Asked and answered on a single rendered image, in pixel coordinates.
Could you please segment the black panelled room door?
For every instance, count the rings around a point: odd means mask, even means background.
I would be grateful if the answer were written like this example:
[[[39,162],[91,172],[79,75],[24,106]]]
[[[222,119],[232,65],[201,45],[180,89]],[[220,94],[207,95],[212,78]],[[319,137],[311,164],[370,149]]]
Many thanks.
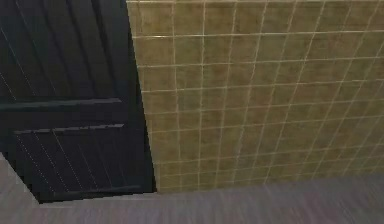
[[[155,192],[127,0],[0,0],[0,153],[39,203]]]

